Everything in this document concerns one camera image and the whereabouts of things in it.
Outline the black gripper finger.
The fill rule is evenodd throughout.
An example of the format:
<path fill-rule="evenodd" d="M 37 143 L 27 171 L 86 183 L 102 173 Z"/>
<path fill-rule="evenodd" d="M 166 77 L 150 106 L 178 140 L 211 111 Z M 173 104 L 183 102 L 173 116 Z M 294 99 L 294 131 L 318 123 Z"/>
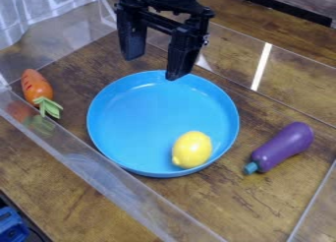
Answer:
<path fill-rule="evenodd" d="M 146 25 L 141 21 L 141 13 L 146 12 L 143 7 L 117 5 L 117 28 L 119 48 L 126 61 L 135 59 L 143 54 Z"/>
<path fill-rule="evenodd" d="M 209 42 L 207 37 L 207 28 L 201 26 L 201 20 L 195 18 L 189 18 L 173 29 L 167 46 L 167 81 L 174 81 L 190 73 L 199 50 Z"/>

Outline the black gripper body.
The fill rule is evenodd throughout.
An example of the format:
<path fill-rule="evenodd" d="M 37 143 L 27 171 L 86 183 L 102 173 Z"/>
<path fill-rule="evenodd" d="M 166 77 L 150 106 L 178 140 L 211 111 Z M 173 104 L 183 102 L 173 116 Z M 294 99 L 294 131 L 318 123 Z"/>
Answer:
<path fill-rule="evenodd" d="M 209 27 L 209 20 L 213 17 L 211 9 L 202 6 L 198 0 L 118 0 L 115 13 L 118 4 L 146 8 L 147 11 L 141 13 L 141 21 L 147 27 L 165 33 L 170 33 L 181 24 L 159 16 L 159 12 L 170 12 L 174 16 L 187 14 L 189 18 L 201 20 L 201 26 L 205 28 Z"/>

